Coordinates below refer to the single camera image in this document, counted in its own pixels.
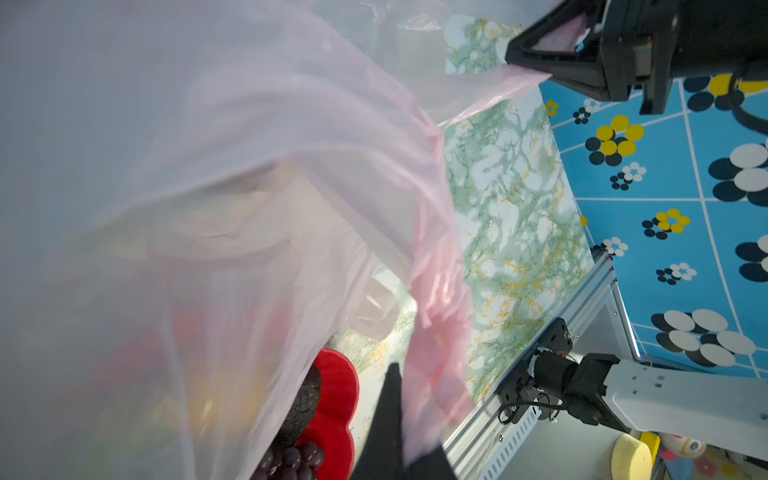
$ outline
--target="table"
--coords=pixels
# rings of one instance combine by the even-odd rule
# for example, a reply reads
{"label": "table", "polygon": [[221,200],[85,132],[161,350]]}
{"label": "table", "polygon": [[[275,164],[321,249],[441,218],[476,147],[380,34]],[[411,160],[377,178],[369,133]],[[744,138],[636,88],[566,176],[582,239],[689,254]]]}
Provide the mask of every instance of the table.
{"label": "table", "polygon": [[[448,73],[484,71],[518,28],[456,15],[446,27]],[[536,336],[594,266],[538,89],[445,131],[445,162],[465,254],[475,317],[467,386],[475,401]],[[393,331],[375,342],[353,331],[327,344],[349,357],[360,379],[350,425],[362,451],[392,362],[405,362],[416,305],[385,267],[374,277],[399,301]]]}

